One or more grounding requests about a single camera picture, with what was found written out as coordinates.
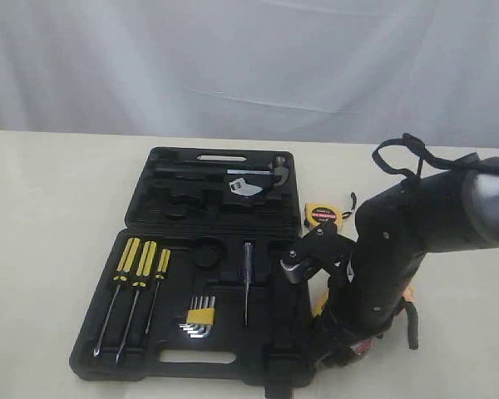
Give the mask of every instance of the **hammer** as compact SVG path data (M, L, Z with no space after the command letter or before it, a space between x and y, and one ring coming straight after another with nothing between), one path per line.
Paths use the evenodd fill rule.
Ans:
M213 165L177 165L159 164L153 167L154 173L200 174L200 175L269 175L274 178L274 186L283 185L289 178L289 168L286 159L278 155L271 165L271 170L229 169Z

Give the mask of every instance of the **black plastic case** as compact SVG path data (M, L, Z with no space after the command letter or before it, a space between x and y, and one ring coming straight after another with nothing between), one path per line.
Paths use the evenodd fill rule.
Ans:
M204 160L203 155L237 156L242 161ZM270 176L210 174L209 166L268 169L277 156L286 159L289 177L274 186ZM159 172L157 165L192 166L184 173ZM262 193L244 197L229 182L243 177ZM307 284L292 285L279 268L279 257L300 229L294 157L288 152L204 150L157 147L151 150L127 210L127 229L116 237L70 356L72 370L85 380L137 381L144 377L239 379L264 386L267 397L290 397L291 387L308 385L314 368L304 356L311 323ZM154 240L158 251L171 249L166 279L156 299L149 334L145 325L155 284L137 301L124 357L115 364L133 289L121 287L109 320L102 353L92 356L106 311L116 289L112 276L126 241ZM244 324L243 243L254 245L249 291L249 323ZM193 258L203 246L215 247L220 261L199 268ZM207 338L193 339L178 328L193 295L215 295L215 324ZM162 362L161 351L232 352L229 364Z

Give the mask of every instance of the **hammer head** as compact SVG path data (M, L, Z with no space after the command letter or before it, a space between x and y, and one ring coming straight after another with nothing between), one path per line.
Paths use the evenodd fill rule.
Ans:
M272 171L274 173L274 179L277 180L274 183L275 187L279 187L286 183L286 180L289 178L289 168L286 166L286 159L283 156L279 155L275 157Z

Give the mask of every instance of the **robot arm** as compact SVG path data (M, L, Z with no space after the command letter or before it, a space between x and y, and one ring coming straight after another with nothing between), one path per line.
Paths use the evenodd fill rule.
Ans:
M389 166L378 153L387 145L405 145L418 155L417 173ZM499 247L499 157L442 160L419 139L403 135L380 145L373 159L405 180L358 208L357 242L321 224L281 259L291 283L320 268L331 274L329 300L309 344L315 362L349 362L390 328L427 253ZM422 179L423 161L447 171Z

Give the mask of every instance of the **white curtain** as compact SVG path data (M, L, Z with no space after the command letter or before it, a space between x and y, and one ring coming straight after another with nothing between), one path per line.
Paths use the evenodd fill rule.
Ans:
M499 0L0 0L0 127L499 146Z

